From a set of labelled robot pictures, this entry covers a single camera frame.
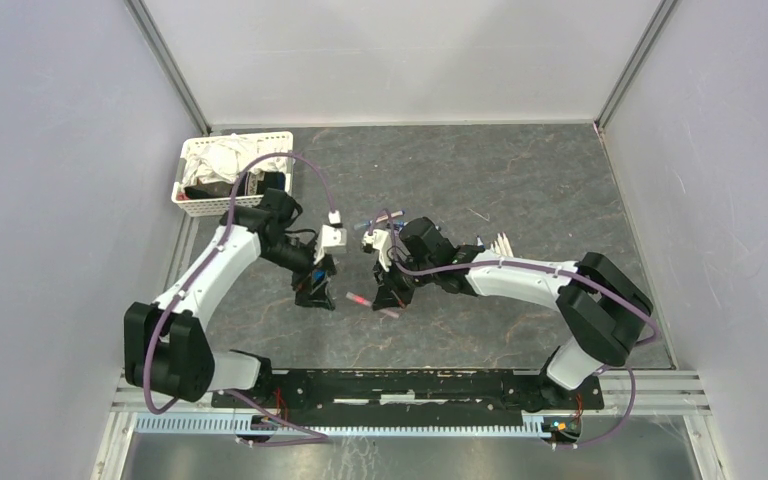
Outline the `pink highlighter pen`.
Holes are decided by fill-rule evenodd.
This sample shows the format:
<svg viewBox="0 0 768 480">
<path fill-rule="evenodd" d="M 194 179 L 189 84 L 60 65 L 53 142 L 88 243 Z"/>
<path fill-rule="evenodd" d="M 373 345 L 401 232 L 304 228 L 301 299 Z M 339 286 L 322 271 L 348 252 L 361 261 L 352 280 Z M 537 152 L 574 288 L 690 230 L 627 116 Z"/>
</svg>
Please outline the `pink highlighter pen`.
<svg viewBox="0 0 768 480">
<path fill-rule="evenodd" d="M 350 300 L 350 301 L 360 305 L 360 306 L 369 308 L 369 309 L 371 309 L 373 311 L 376 311 L 376 312 L 378 312 L 380 314 L 383 314 L 383 315 L 386 315 L 388 317 L 395 318 L 395 319 L 398 319 L 400 317 L 400 314 L 397 313 L 396 311 L 392 310 L 392 309 L 389 309 L 389 308 L 376 309 L 373 306 L 373 302 L 372 301 L 370 301 L 370 300 L 368 300 L 365 297 L 362 297 L 360 295 L 354 294 L 352 292 L 347 292 L 346 293 L 346 298 L 348 300 Z"/>
</svg>

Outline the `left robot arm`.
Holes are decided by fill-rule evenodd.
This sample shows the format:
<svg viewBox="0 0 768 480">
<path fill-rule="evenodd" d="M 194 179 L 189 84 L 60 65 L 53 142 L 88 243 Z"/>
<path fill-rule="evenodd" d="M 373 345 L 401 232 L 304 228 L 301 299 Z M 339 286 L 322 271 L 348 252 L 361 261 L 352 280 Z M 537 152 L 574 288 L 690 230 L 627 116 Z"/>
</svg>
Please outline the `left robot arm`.
<svg viewBox="0 0 768 480">
<path fill-rule="evenodd" d="M 331 209 L 313 238 L 301 241 L 292 226 L 302 206 L 270 189 L 253 207 L 231 207 L 195 263 L 150 303 L 133 303 L 124 315 L 124 377 L 142 389 L 195 402 L 206 393 L 235 390 L 250 407 L 274 394 L 267 358 L 242 351 L 220 352 L 207 326 L 230 287 L 257 260 L 290 272 L 295 303 L 333 310 L 328 292 L 336 273 L 333 252 L 346 244 L 338 210 Z"/>
</svg>

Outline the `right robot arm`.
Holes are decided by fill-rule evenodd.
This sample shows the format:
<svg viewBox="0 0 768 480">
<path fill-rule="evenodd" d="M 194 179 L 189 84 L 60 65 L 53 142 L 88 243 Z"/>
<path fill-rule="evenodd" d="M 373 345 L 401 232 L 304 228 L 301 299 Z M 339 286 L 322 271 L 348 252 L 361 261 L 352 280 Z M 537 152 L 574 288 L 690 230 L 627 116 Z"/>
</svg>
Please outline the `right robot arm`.
<svg viewBox="0 0 768 480">
<path fill-rule="evenodd" d="M 651 300 L 599 253 L 577 261 L 524 259 L 510 253 L 505 236 L 489 247 L 456 246 L 427 217 L 400 231 L 369 229 L 361 244 L 378 256 L 375 310 L 405 308 L 417 288 L 433 284 L 450 294 L 508 298 L 557 312 L 571 337 L 537 382 L 540 400 L 551 408 L 566 406 L 587 378 L 625 366 L 635 347 L 660 333 Z"/>
</svg>

